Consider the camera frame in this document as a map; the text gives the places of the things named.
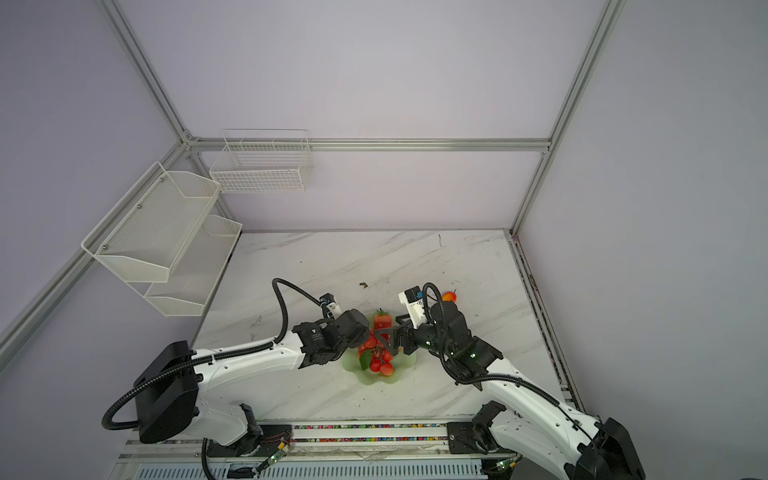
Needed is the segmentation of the red strawberry fake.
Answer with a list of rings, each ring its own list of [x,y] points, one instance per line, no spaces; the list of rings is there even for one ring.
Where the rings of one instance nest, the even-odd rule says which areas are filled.
[[[379,309],[373,317],[373,327],[375,330],[391,328],[393,324],[392,316],[389,312]]]

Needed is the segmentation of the red cherry cluster fake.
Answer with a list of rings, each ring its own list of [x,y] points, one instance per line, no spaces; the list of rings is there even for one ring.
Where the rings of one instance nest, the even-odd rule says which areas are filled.
[[[358,364],[363,372],[391,377],[395,373],[393,359],[393,354],[377,346],[373,334],[370,334],[368,339],[358,347]]]

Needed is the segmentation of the orange yellow mango fake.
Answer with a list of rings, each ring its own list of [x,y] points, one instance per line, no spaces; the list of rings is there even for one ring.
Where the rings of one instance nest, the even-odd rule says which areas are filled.
[[[457,294],[455,291],[447,291],[442,294],[441,299],[444,302],[453,302],[455,303],[457,301]]]

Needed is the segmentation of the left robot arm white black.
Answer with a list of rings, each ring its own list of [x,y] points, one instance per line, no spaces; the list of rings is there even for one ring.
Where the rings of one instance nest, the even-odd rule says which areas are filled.
[[[213,441],[239,453],[254,450],[264,433],[243,400],[228,400],[223,388],[259,375],[299,370],[336,361],[369,338],[369,323],[356,309],[335,317],[294,326],[281,341],[250,342],[233,347],[202,349],[195,355],[188,343],[169,345],[142,378],[151,380],[184,363],[198,360],[137,394],[139,440],[155,444],[179,434]]]

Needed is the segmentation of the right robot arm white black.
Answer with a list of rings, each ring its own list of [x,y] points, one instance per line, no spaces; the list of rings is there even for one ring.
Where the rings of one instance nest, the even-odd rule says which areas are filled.
[[[478,412],[482,451],[507,449],[558,479],[643,479],[646,474],[628,430],[571,407],[525,377],[500,350],[473,335],[455,303],[399,296],[406,308],[388,345],[418,348],[439,359],[457,385],[473,386],[490,400]]]

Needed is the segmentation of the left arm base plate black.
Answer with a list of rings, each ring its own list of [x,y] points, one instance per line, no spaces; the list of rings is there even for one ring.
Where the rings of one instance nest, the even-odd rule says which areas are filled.
[[[288,446],[292,437],[293,427],[289,424],[261,425],[257,433],[246,433],[229,446],[209,440],[205,454],[209,458],[266,458],[275,454],[281,445]]]

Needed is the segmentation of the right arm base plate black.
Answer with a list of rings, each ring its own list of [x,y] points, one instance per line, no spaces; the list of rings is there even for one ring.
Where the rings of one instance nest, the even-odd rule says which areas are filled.
[[[491,436],[488,427],[472,422],[449,422],[448,449],[451,454],[501,455],[512,454]]]

